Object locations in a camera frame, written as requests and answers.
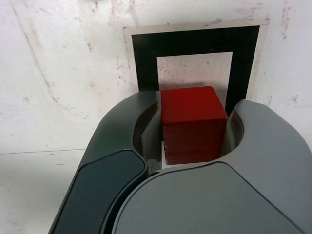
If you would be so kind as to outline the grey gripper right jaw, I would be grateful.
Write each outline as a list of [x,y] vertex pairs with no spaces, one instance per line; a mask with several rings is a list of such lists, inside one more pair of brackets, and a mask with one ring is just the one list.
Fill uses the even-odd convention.
[[242,100],[230,151],[211,163],[166,168],[127,197],[115,234],[309,234],[312,153],[268,106]]

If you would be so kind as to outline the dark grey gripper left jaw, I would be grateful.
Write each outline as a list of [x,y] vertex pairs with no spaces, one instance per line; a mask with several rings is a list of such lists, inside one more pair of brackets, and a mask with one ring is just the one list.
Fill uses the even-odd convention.
[[50,228],[52,234],[109,234],[127,196],[149,177],[141,136],[158,92],[135,93],[97,126]]

